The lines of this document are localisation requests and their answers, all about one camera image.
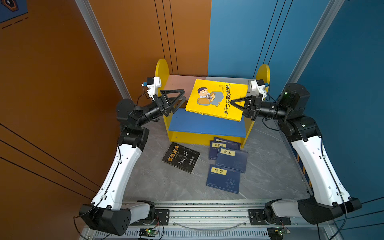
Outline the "yellow cartoon cover book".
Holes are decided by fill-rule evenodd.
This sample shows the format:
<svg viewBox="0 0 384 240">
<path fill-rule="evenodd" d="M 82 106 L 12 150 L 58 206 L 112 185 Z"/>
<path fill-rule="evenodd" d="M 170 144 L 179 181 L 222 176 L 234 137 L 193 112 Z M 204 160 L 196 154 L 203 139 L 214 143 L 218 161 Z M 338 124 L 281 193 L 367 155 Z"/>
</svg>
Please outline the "yellow cartoon cover book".
<svg viewBox="0 0 384 240">
<path fill-rule="evenodd" d="M 209 80 L 195 81 L 186 111 L 239 122 L 242 111 L 231 105 L 232 100 L 247 96 L 248 86 Z"/>
</svg>

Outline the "black book yellow title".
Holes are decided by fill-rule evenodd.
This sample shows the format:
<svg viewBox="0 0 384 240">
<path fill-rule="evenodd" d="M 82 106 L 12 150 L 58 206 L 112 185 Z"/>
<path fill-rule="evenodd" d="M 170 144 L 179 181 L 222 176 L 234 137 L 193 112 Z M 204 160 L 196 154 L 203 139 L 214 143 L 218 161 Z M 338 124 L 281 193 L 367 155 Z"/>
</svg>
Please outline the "black book yellow title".
<svg viewBox="0 0 384 240">
<path fill-rule="evenodd" d="M 182 171 L 191 173 L 197 163 L 200 153 L 172 142 L 162 162 Z"/>
</svg>

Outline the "white book brown pattern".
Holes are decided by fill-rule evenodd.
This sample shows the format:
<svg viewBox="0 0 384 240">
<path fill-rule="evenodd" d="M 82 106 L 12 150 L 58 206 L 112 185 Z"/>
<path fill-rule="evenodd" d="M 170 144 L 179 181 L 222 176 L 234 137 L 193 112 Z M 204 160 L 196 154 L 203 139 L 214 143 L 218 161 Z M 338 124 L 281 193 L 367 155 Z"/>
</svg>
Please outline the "white book brown pattern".
<svg viewBox="0 0 384 240">
<path fill-rule="evenodd" d="M 254 79 L 229 78 L 229 77 L 206 77 L 206 80 L 215 81 L 215 82 L 235 83 L 235 84 L 248 84 L 248 82 L 253 81 Z"/>
</svg>

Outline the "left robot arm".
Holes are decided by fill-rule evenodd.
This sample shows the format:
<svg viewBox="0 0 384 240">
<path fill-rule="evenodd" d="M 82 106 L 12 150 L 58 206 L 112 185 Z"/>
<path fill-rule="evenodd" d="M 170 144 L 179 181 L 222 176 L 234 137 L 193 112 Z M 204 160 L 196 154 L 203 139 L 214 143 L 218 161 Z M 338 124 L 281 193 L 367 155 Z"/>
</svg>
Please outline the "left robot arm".
<svg viewBox="0 0 384 240">
<path fill-rule="evenodd" d="M 175 113 L 186 101 L 184 94 L 183 89 L 161 90 L 160 95 L 153 95 L 152 102 L 144 107 L 130 99 L 118 103 L 116 112 L 121 133 L 113 163 L 91 203 L 82 205 L 79 210 L 79 218 L 90 229 L 122 236 L 130 224 L 154 220 L 155 204 L 151 201 L 137 201 L 123 209 L 124 192 L 148 140 L 150 131 L 144 125 Z"/>
</svg>

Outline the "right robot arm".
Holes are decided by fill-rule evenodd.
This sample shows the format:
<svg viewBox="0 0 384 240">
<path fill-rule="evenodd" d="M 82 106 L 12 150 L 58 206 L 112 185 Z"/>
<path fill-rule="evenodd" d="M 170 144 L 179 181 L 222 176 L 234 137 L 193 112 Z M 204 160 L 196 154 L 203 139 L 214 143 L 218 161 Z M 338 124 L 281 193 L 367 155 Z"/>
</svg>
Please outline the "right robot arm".
<svg viewBox="0 0 384 240">
<path fill-rule="evenodd" d="M 315 225 L 361 209 L 358 198 L 350 196 L 343 186 L 326 153 L 323 136 L 316 121 L 305 116 L 310 98 L 308 90 L 300 84 L 287 84 L 277 102 L 262 101 L 262 96 L 249 96 L 232 100 L 232 106 L 252 120 L 264 117 L 278 121 L 312 183 L 313 194 L 301 200 L 273 200 L 265 204 L 264 219 L 275 224 L 281 218 L 303 218 Z"/>
</svg>

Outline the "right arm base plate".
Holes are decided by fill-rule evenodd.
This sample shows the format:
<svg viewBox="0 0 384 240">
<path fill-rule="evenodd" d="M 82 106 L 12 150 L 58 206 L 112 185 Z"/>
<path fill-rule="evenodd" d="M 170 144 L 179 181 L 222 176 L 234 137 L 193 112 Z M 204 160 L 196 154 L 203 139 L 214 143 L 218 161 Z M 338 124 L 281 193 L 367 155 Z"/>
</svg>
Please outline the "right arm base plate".
<svg viewBox="0 0 384 240">
<path fill-rule="evenodd" d="M 277 226 L 292 224 L 291 219 L 287 217 L 273 217 L 269 218 L 262 209 L 249 209 L 248 210 L 250 224 L 252 226 Z"/>
</svg>

